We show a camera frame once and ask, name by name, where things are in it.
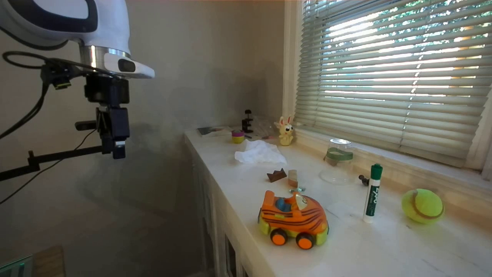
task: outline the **tennis ball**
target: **tennis ball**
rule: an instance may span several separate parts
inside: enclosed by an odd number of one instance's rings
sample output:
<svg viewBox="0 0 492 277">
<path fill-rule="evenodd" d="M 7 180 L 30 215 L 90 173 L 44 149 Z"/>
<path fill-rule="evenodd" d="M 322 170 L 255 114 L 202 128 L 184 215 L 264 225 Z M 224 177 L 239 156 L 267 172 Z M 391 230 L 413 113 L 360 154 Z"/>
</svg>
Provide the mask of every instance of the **tennis ball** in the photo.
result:
<svg viewBox="0 0 492 277">
<path fill-rule="evenodd" d="M 444 205 L 435 193 L 427 189 L 407 191 L 401 199 L 403 212 L 411 219 L 429 224 L 444 215 Z"/>
</svg>

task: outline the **dry erase marker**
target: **dry erase marker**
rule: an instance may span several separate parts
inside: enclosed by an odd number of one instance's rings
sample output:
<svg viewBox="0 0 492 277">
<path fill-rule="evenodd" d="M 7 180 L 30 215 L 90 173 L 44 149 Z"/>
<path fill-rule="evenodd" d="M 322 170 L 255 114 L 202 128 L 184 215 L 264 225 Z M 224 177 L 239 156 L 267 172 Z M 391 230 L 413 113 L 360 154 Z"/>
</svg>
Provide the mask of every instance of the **dry erase marker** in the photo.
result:
<svg viewBox="0 0 492 277">
<path fill-rule="evenodd" d="M 372 219 L 374 218 L 382 173 L 383 167 L 380 164 L 371 166 L 368 194 L 366 196 L 366 205 L 364 206 L 364 216 L 362 218 L 364 222 L 372 223 Z"/>
</svg>

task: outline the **toy car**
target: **toy car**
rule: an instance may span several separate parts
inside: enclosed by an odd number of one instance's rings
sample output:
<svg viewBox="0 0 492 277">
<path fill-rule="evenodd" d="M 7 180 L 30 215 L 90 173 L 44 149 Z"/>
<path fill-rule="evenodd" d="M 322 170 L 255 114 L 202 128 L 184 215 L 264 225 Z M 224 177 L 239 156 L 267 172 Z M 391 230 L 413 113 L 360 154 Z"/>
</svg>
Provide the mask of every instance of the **toy car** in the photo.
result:
<svg viewBox="0 0 492 277">
<path fill-rule="evenodd" d="M 274 244 L 284 245 L 292 237 L 302 249 L 323 244 L 330 229 L 323 207 L 313 198 L 298 192 L 291 198 L 276 197 L 270 190 L 265 192 L 258 225 Z"/>
</svg>

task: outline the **bunny toy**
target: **bunny toy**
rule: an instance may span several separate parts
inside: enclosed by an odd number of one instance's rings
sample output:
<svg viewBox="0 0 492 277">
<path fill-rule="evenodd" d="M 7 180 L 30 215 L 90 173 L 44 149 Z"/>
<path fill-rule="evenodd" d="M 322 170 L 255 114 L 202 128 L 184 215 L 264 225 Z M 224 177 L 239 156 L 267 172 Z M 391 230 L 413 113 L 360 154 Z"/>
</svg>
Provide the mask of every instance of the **bunny toy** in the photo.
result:
<svg viewBox="0 0 492 277">
<path fill-rule="evenodd" d="M 290 145 L 292 142 L 292 139 L 294 137 L 292 136 L 292 132 L 294 131 L 294 127 L 290 124 L 290 116 L 287 118 L 287 122 L 284 121 L 283 116 L 280 117 L 280 127 L 278 128 L 280 132 L 280 136 L 278 138 L 280 139 L 280 144 L 284 146 Z"/>
</svg>

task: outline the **bunny ears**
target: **bunny ears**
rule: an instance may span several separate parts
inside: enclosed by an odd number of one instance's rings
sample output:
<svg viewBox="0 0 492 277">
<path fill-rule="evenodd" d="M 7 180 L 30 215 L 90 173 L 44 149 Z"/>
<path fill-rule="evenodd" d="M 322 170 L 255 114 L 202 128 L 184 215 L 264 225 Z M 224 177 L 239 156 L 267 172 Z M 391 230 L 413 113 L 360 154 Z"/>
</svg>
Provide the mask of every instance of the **bunny ears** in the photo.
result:
<svg viewBox="0 0 492 277">
<path fill-rule="evenodd" d="M 291 117 L 291 116 L 289 116 L 289 117 L 287 118 L 287 124 L 290 124 L 290 117 Z M 281 117 L 280 117 L 280 125 L 285 125 L 284 120 L 283 120 L 283 116 L 281 116 Z"/>
</svg>

